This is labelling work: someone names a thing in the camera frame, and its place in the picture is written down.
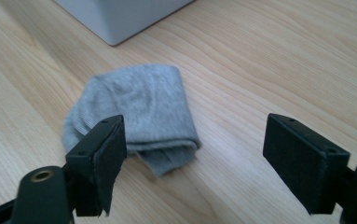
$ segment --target screw hole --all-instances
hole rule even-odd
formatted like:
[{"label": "screw hole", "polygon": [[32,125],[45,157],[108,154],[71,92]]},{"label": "screw hole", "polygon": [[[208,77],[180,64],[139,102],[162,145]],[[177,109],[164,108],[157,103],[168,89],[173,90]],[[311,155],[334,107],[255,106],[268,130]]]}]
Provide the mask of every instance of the screw hole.
[{"label": "screw hole", "polygon": [[42,182],[44,180],[49,179],[51,176],[53,176],[53,171],[51,170],[43,170],[31,177],[31,181],[33,182]]},{"label": "screw hole", "polygon": [[328,153],[337,153],[337,150],[334,149],[334,148],[331,148],[331,147],[327,148],[326,151],[327,151]]}]

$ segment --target wood grain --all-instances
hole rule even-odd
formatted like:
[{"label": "wood grain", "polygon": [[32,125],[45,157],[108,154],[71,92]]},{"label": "wood grain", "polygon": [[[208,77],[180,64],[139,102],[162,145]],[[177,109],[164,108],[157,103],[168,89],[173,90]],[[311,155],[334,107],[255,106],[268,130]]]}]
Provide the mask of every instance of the wood grain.
[{"label": "wood grain", "polygon": [[262,156],[268,113],[296,118],[357,165],[357,1],[198,0],[116,46],[53,1],[0,0],[0,204],[63,165],[62,120],[92,75],[138,63],[182,74],[203,143],[155,178],[124,163],[112,216],[77,223],[338,223],[309,216]]}]

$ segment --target gray sock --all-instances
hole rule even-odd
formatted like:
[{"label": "gray sock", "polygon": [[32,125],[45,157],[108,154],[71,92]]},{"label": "gray sock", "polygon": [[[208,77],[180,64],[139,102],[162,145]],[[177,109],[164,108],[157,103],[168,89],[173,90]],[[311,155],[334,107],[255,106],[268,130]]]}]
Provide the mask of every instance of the gray sock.
[{"label": "gray sock", "polygon": [[144,64],[89,79],[68,112],[62,143],[68,152],[101,119],[122,114],[127,149],[157,176],[191,161],[199,138],[177,68]]}]

